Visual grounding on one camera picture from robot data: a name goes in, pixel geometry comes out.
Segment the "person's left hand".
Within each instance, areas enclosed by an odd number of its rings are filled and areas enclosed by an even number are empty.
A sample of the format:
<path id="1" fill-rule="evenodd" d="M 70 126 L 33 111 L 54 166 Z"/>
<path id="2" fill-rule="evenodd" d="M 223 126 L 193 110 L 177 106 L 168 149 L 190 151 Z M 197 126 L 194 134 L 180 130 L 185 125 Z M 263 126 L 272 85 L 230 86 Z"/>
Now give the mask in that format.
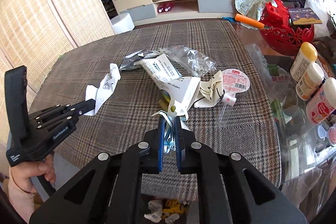
<path id="1" fill-rule="evenodd" d="M 54 155 L 49 154 L 44 160 L 26 161 L 10 168 L 9 173 L 15 184 L 26 193 L 35 193 L 32 177 L 43 176 L 48 182 L 55 183 Z"/>

